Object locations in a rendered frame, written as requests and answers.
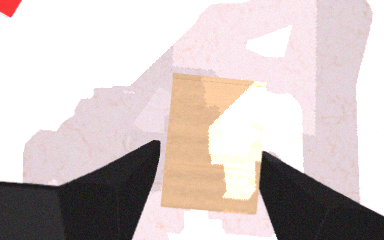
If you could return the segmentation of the tan triangular block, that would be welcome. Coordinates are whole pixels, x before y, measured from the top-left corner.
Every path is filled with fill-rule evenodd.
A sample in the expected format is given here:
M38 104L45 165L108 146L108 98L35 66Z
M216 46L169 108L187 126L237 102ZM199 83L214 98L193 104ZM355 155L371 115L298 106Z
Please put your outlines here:
M173 73L173 78L266 87L267 82Z
M256 215L266 94L173 78L161 207Z

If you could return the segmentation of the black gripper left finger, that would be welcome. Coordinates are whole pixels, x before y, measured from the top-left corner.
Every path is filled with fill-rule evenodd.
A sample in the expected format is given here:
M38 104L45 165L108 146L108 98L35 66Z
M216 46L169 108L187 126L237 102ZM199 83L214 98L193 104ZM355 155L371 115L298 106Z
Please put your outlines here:
M133 240L160 140L55 186L0 181L0 240Z

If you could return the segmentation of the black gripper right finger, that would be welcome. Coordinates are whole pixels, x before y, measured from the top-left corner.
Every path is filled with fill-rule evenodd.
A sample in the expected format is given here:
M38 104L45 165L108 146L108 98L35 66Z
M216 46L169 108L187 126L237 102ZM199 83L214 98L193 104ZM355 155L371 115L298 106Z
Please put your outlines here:
M277 240L384 240L384 215L266 151L259 191Z

